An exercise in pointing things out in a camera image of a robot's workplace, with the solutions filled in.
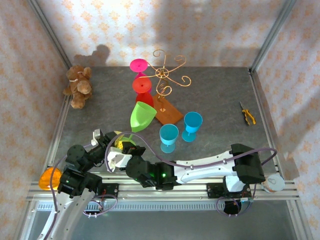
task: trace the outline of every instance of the patterned wallpaper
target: patterned wallpaper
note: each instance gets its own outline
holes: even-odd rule
[[[26,0],[0,4],[0,239],[11,240],[48,152],[66,68]]]
[[[157,65],[152,52],[163,49],[185,55],[188,66],[249,67],[285,0],[38,2],[73,63],[128,66],[145,58]]]
[[[320,236],[320,3],[298,0],[258,69],[284,165],[314,239]],[[288,178],[296,177],[293,168]]]

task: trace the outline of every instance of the gray mat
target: gray mat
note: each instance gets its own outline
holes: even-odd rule
[[[149,67],[145,72],[154,74]],[[58,146],[56,160],[63,157],[74,144],[89,144],[92,131],[100,128],[103,133],[130,131],[130,116],[135,106],[136,93],[132,89],[135,73],[129,67],[93,67],[93,97],[81,110],[69,108],[62,137]],[[161,124],[154,119],[149,127],[140,133],[148,140],[161,156],[170,161],[194,160],[214,156],[231,149],[231,144],[240,143],[252,148],[268,147],[266,133],[259,113],[248,70],[244,67],[182,67],[170,74],[178,81],[187,75],[192,79],[189,87],[174,84],[167,99],[183,114],[198,112],[203,117],[203,124],[197,132],[196,140],[184,142],[181,133],[184,121],[176,124],[179,137],[176,150],[165,154],[160,150],[159,130]],[[151,78],[154,94],[157,78]],[[241,112],[239,101],[247,107],[256,119],[256,125],[247,126]],[[137,144],[142,142],[133,138]],[[260,154],[261,161],[270,152]],[[143,158],[157,162],[148,149]],[[263,166],[265,174],[275,173],[272,161]],[[102,166],[93,169],[106,172]]]

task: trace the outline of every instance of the brown teddy bear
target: brown teddy bear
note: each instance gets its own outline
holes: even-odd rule
[[[90,83],[91,68],[75,65],[70,67],[66,73],[69,79],[69,86],[63,90],[67,96],[73,95],[71,106],[74,109],[82,109],[85,101],[92,96],[92,85]]]

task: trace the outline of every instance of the floral wallpaper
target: floral wallpaper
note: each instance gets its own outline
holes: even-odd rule
[[[71,62],[128,66],[163,49],[187,66],[249,67],[285,0],[38,0]],[[174,65],[168,58],[167,65]]]
[[[0,239],[11,240],[40,177],[68,84],[66,68],[26,0],[0,4]]]
[[[320,236],[320,2],[298,0],[258,69],[284,155],[314,239]]]

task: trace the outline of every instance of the blue cup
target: blue cup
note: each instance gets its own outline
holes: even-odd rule
[[[161,150],[170,154],[176,149],[176,140],[179,135],[178,128],[173,124],[165,124],[160,128],[159,131],[161,139]]]
[[[199,113],[195,111],[188,112],[184,116],[185,130],[182,133],[182,139],[188,143],[193,142],[196,139],[196,132],[202,125],[202,122],[203,119]]]

